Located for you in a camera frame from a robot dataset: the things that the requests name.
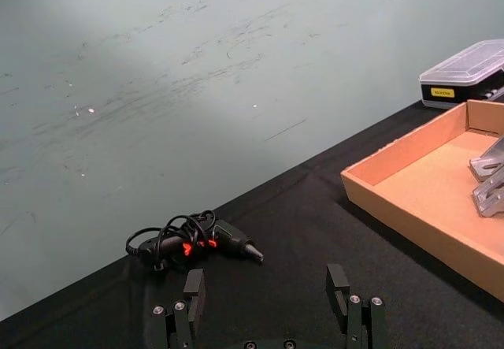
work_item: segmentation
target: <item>cardboard box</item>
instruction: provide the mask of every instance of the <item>cardboard box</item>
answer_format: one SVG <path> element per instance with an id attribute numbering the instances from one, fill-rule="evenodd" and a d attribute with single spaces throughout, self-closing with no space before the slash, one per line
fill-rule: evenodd
<path id="1" fill-rule="evenodd" d="M 468 101 L 341 175 L 350 201 L 504 302 L 504 213 L 477 213 L 469 168 L 501 135 L 504 104 Z"/>

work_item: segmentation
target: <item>silver metal part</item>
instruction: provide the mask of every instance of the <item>silver metal part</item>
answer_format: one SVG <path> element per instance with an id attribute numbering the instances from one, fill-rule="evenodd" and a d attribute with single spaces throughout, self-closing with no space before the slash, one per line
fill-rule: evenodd
<path id="1" fill-rule="evenodd" d="M 180 310 L 183 310 L 183 308 L 185 307 L 185 303 L 184 302 L 177 302 L 175 303 L 175 309 L 180 311 Z"/>
<path id="2" fill-rule="evenodd" d="M 163 306 L 155 306 L 155 308 L 152 310 L 152 313 L 154 315 L 161 315 L 165 312 L 165 308 Z"/>
<path id="3" fill-rule="evenodd" d="M 358 296 L 356 296 L 356 295 L 352 295 L 352 296 L 350 297 L 350 301 L 351 301 L 352 303 L 359 303 L 359 302 L 361 301 L 361 299 L 360 299 Z"/>
<path id="4" fill-rule="evenodd" d="M 375 306 L 381 306 L 382 304 L 384 304 L 384 301 L 375 296 L 374 298 L 371 298 L 371 303 Z"/>
<path id="5" fill-rule="evenodd" d="M 504 212 L 504 167 L 474 189 L 472 197 L 478 212 L 484 217 Z"/>
<path id="6" fill-rule="evenodd" d="M 481 155 L 469 161 L 476 178 L 483 182 L 504 166 L 504 136 Z"/>

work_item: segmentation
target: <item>black tablecloth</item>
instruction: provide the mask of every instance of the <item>black tablecloth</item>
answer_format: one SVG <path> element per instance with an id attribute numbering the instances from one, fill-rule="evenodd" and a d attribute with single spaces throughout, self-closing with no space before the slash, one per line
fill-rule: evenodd
<path id="1" fill-rule="evenodd" d="M 330 262 L 354 292 L 384 298 L 392 347 L 504 347 L 504 304 L 352 205 L 339 176 L 438 114 L 417 103 L 217 209 L 265 263 L 200 263 L 200 347 L 284 337 L 344 347 L 324 291 Z M 152 306 L 178 299 L 184 281 L 122 258 L 0 323 L 0 347 L 145 347 Z"/>

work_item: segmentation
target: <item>scuff mark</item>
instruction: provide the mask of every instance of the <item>scuff mark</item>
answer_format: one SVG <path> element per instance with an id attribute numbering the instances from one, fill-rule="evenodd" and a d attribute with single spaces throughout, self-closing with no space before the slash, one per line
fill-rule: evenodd
<path id="1" fill-rule="evenodd" d="M 233 59 L 233 56 L 231 55 L 231 50 L 233 50 L 234 48 L 236 48 L 237 46 L 239 46 L 240 44 L 245 43 L 245 42 L 246 42 L 246 39 L 240 40 L 239 42 L 237 42 L 236 44 L 231 46 L 231 48 L 226 51 L 226 56 L 228 57 L 228 59 Z"/>
<path id="2" fill-rule="evenodd" d="M 308 62 L 308 63 L 299 64 L 299 65 L 296 65 L 295 67 L 293 67 L 292 69 L 309 67 L 310 65 L 313 65 L 313 63 L 312 62 Z"/>
<path id="3" fill-rule="evenodd" d="M 14 89 L 10 89 L 9 91 L 3 91 L 0 95 L 6 95 L 8 93 L 12 93 L 13 91 L 19 91 L 19 87 L 15 87 Z"/>
<path id="4" fill-rule="evenodd" d="M 251 42 L 262 38 L 265 36 L 265 33 L 262 33 L 266 28 L 270 28 L 269 22 L 272 21 L 273 19 L 279 17 L 282 14 L 287 14 L 287 12 L 284 11 L 284 8 L 288 7 L 291 5 L 291 3 L 283 4 L 281 6 L 277 6 L 274 9 L 271 9 L 257 17 L 251 18 L 249 20 L 246 20 L 243 24 L 235 26 L 234 28 L 231 28 L 225 35 L 221 36 L 217 40 L 217 44 L 222 44 L 224 42 L 232 45 L 236 45 L 239 43 L 234 43 L 235 41 L 239 40 L 242 41 L 243 38 L 241 38 L 243 35 L 251 35 L 256 32 L 260 33 L 260 35 L 256 35 L 249 40 Z"/>
<path id="5" fill-rule="evenodd" d="M 0 140 L 0 151 L 6 150 L 7 148 L 14 147 L 17 144 L 25 141 L 26 138 L 23 139 L 15 139 L 15 140 Z"/>
<path id="6" fill-rule="evenodd" d="M 199 12 L 200 10 L 204 10 L 204 9 L 206 9 L 206 8 L 208 8 L 208 5 L 203 5 L 203 6 L 200 6 L 199 8 L 195 9 L 195 11 L 194 11 L 194 12 L 192 12 L 192 13 L 193 13 L 193 14 L 194 14 L 194 13 L 197 13 L 197 12 Z"/>
<path id="7" fill-rule="evenodd" d="M 49 124 L 49 122 L 44 122 L 44 123 L 41 123 L 41 124 L 37 124 L 36 126 L 33 126 L 31 129 L 32 130 L 38 130 L 39 128 L 47 126 L 48 124 Z"/>
<path id="8" fill-rule="evenodd" d="M 2 174 L 4 174 L 4 173 L 7 173 L 7 172 L 8 172 L 8 171 L 10 171 L 10 170 L 15 169 L 15 168 L 16 168 L 15 166 L 9 166 L 9 167 L 7 167 L 7 168 L 0 168 L 0 176 L 1 176 Z"/>
<path id="9" fill-rule="evenodd" d="M 157 83 L 159 83 L 160 80 L 164 79 L 165 77 L 168 77 L 168 73 L 163 73 L 162 75 L 160 75 L 156 81 L 154 81 L 154 85 L 156 85 Z"/>
<path id="10" fill-rule="evenodd" d="M 113 191 L 109 191 L 108 193 L 106 193 L 104 195 L 104 198 L 108 198 L 108 197 L 111 197 L 112 195 L 116 194 L 118 191 L 122 190 L 122 186 L 118 186 L 116 187 Z"/>
<path id="11" fill-rule="evenodd" d="M 20 169 L 17 171 L 17 173 L 13 174 L 12 176 L 8 176 L 2 180 L 4 185 L 11 185 L 13 182 L 20 180 L 23 178 L 22 173 L 25 171 L 25 169 Z"/>
<path id="12" fill-rule="evenodd" d="M 147 26 L 146 28 L 143 28 L 143 29 L 139 30 L 138 33 L 140 33 L 140 32 L 146 32 L 147 30 L 150 30 L 153 27 L 154 27 L 153 25 Z"/>
<path id="13" fill-rule="evenodd" d="M 285 132 L 287 132 L 287 131 L 289 131 L 289 130 L 293 129 L 294 127 L 297 127 L 297 126 L 299 126 L 300 124 L 305 123 L 307 120 L 308 120 L 308 118 L 305 118 L 305 119 L 303 119 L 302 121 L 299 121 L 298 123 L 295 123 L 295 124 L 293 124 L 292 126 L 289 126 L 289 127 L 285 128 L 284 130 L 282 130 L 282 131 L 280 131 L 280 132 L 277 132 L 275 135 L 272 135 L 272 136 L 270 136 L 269 138 L 266 138 L 264 141 L 265 141 L 265 142 L 268 142 L 269 140 L 274 139 L 274 138 L 276 138 L 277 136 L 280 136 L 280 135 L 284 134 Z"/>
<path id="14" fill-rule="evenodd" d="M 186 65 L 187 63 L 200 58 L 203 55 L 202 46 L 205 44 L 206 43 L 202 43 L 200 46 L 197 46 L 189 55 L 187 55 L 182 61 L 182 65 Z"/>
<path id="15" fill-rule="evenodd" d="M 0 285 L 3 290 L 6 290 L 6 294 L 9 295 L 9 298 L 12 298 L 13 300 L 23 300 L 27 305 L 37 302 L 37 299 L 33 297 L 32 292 L 27 289 L 26 284 L 17 282 L 12 278 L 8 279 L 1 275 Z"/>
<path id="16" fill-rule="evenodd" d="M 31 211 L 24 211 L 24 213 L 30 215 L 33 224 L 36 225 L 36 223 L 37 223 L 36 215 L 34 213 L 32 213 Z M 16 216 L 10 222 L 8 222 L 7 225 L 0 232 L 0 236 L 5 235 L 9 231 L 9 229 L 17 223 L 20 220 L 20 217 L 22 216 L 22 214 L 23 213 L 21 213 L 21 212 L 17 213 Z"/>

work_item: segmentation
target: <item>screw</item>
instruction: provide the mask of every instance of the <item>screw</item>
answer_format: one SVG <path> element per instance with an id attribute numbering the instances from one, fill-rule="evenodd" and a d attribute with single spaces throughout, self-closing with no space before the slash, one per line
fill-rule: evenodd
<path id="1" fill-rule="evenodd" d="M 296 342 L 293 340 L 285 340 L 283 347 L 285 349 L 296 349 Z"/>
<path id="2" fill-rule="evenodd" d="M 384 304 L 384 301 L 375 296 L 374 298 L 371 299 L 371 303 L 374 304 L 375 306 L 381 306 Z"/>
<path id="3" fill-rule="evenodd" d="M 184 302 L 175 303 L 175 309 L 178 311 L 183 310 L 185 306 L 186 306 L 186 304 Z"/>
<path id="4" fill-rule="evenodd" d="M 152 310 L 152 313 L 154 315 L 161 315 L 165 312 L 165 308 L 163 306 L 155 306 L 155 308 Z"/>

